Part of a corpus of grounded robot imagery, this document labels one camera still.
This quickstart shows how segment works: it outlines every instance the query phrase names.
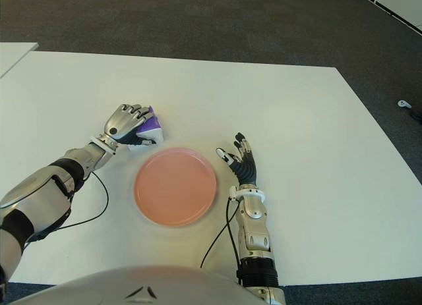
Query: black joint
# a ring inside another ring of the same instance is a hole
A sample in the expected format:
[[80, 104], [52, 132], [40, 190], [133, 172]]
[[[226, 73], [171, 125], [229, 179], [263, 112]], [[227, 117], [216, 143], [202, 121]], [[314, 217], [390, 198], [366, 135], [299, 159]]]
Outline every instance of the black joint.
[[6, 273], [5, 270], [0, 265], [0, 304], [5, 301], [6, 298], [6, 288], [7, 288], [7, 281], [6, 281]]
[[34, 226], [23, 212], [14, 209], [3, 219], [0, 226], [16, 238], [20, 245], [20, 251], [24, 251], [25, 242], [34, 234]]
[[243, 258], [236, 274], [244, 287], [280, 287], [274, 260], [270, 258]]
[[57, 161], [54, 161], [51, 165], [60, 167], [68, 172], [75, 182], [75, 192], [79, 191], [80, 188], [84, 185], [84, 169], [82, 166], [75, 160], [69, 158], [60, 158]]

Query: silver metal part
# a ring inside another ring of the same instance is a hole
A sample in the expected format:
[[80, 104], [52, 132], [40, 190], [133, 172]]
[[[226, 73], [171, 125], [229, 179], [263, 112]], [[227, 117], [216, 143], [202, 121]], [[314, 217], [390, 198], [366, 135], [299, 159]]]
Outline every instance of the silver metal part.
[[247, 287], [247, 290], [270, 305], [286, 305], [284, 292], [276, 287]]
[[32, 193], [39, 190], [41, 187], [51, 181], [52, 176], [55, 175], [60, 178], [66, 186], [67, 192], [75, 189], [75, 183], [72, 176], [60, 167], [44, 167], [35, 173], [31, 174], [28, 178], [16, 185], [0, 200], [0, 209], [12, 206], [13, 204], [27, 198]]
[[139, 127], [150, 119], [153, 114], [148, 111], [148, 107], [141, 107], [139, 104], [122, 104], [108, 119], [104, 126], [104, 132], [118, 141], [128, 135], [134, 128]]
[[11, 278], [13, 272], [19, 264], [19, 261], [19, 242], [7, 231], [0, 229], [0, 264], [5, 271], [7, 281]]
[[102, 167], [112, 155], [93, 143], [83, 148], [68, 150], [62, 158], [75, 160], [84, 169], [84, 179], [92, 171]]
[[154, 266], [95, 273], [51, 287], [12, 304], [260, 305], [264, 303], [233, 281], [203, 269]]
[[[256, 189], [253, 184], [244, 184], [240, 189]], [[270, 233], [266, 228], [266, 208], [260, 196], [242, 196], [236, 220], [239, 224], [240, 259], [262, 256], [274, 259], [271, 252]]]

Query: small white object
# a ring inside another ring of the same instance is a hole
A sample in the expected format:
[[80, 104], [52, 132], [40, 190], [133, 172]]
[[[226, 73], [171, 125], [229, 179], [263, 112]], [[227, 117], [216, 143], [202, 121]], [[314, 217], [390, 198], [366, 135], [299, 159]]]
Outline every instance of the small white object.
[[411, 105], [404, 99], [401, 99], [399, 102], [397, 102], [397, 105], [400, 107], [407, 107], [408, 109], [411, 109]]
[[257, 188], [245, 188], [243, 190], [238, 190], [236, 186], [230, 186], [229, 188], [229, 198], [231, 201], [236, 201], [240, 199], [242, 196], [246, 195], [253, 195], [253, 196], [259, 196], [261, 199], [261, 202], [264, 203], [265, 200], [265, 194], [263, 191], [258, 190]]

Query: purple and white object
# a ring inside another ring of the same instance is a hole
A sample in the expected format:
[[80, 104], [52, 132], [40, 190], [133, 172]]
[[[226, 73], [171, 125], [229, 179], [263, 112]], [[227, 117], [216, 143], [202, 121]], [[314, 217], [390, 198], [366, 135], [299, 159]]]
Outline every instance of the purple and white object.
[[[164, 141], [163, 129], [161, 128], [160, 123], [158, 122], [158, 118], [151, 106], [149, 107], [149, 111], [153, 113], [154, 116], [138, 127], [136, 135], [145, 139], [154, 140], [157, 144], [159, 144]], [[132, 152], [141, 150], [145, 147], [145, 145], [128, 145], [129, 150], [131, 150]]]

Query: purple object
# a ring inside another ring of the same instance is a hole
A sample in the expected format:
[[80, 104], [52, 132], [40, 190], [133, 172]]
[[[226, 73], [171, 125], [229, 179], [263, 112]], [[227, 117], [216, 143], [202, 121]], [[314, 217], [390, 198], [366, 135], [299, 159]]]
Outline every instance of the purple object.
[[[152, 107], [149, 107], [149, 111], [154, 114], [154, 110], [152, 109]], [[152, 129], [157, 129], [157, 128], [161, 128], [159, 122], [158, 122], [158, 118], [157, 116], [154, 114], [153, 117], [151, 117], [150, 119], [148, 119], [145, 123], [143, 123], [142, 125], [140, 125], [138, 127], [138, 130], [136, 131], [136, 133], [141, 133], [141, 132], [146, 132], [148, 130], [152, 130]]]

